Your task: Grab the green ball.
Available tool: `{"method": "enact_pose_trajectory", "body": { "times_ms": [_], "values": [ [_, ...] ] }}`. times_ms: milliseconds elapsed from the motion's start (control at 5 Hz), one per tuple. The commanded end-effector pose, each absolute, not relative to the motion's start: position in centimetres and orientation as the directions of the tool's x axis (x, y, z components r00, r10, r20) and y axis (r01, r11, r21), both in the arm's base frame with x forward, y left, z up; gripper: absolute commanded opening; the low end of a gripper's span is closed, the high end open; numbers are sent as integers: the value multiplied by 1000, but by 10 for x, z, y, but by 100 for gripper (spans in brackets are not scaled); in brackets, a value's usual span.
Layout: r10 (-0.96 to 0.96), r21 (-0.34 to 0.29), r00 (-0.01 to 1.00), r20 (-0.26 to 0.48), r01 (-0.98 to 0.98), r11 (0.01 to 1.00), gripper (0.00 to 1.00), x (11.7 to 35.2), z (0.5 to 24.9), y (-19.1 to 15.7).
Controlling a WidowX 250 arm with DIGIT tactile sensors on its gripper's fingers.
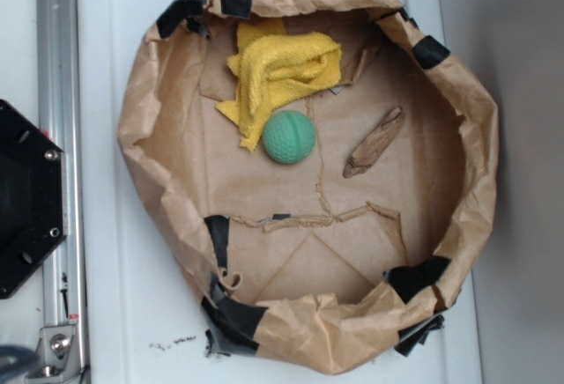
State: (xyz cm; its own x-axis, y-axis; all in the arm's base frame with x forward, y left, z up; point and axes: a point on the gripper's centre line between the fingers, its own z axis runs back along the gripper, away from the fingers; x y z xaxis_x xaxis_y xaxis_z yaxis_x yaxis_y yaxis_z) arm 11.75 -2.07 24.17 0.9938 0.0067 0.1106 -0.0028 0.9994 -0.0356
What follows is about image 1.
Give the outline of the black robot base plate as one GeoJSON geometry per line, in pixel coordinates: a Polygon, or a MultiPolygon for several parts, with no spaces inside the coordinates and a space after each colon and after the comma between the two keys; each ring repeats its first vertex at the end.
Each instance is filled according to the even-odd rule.
{"type": "Polygon", "coordinates": [[[66,237],[63,151],[1,101],[1,298],[11,298],[66,237]]]}

